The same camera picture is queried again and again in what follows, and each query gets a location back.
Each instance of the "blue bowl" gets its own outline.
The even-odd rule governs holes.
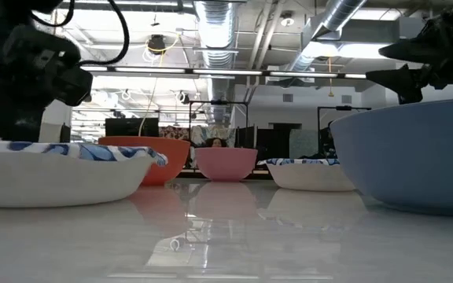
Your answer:
[[[394,208],[453,214],[453,100],[382,108],[331,124],[341,168]]]

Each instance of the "hair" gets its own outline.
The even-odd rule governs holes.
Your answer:
[[[205,141],[205,146],[212,147],[212,144],[214,143],[215,140],[219,140],[221,142],[221,147],[228,147],[227,141],[221,138],[209,138],[208,140]]]

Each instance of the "table surface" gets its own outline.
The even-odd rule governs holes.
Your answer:
[[[453,283],[453,218],[178,180],[109,204],[0,209],[0,282]]]

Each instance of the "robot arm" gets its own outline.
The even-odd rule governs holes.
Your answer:
[[[424,64],[420,69],[368,72],[366,77],[398,94],[400,104],[420,102],[421,88],[442,90],[453,84],[453,10],[428,20],[414,39],[404,40],[379,50],[380,55]]]
[[[31,11],[51,13],[61,0],[0,0],[0,137],[36,142],[42,114],[54,100],[77,106],[90,95],[92,75],[78,48],[38,31]]]

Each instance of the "blue patterned bowl rim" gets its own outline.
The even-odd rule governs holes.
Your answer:
[[[263,160],[258,162],[258,165],[286,165],[286,164],[322,164],[322,165],[339,165],[338,159],[290,159],[290,158],[273,158],[269,160]]]
[[[150,156],[159,166],[165,166],[168,159],[149,147],[107,146],[80,143],[33,143],[27,141],[0,141],[0,153],[43,153],[59,154],[81,160],[125,161]]]

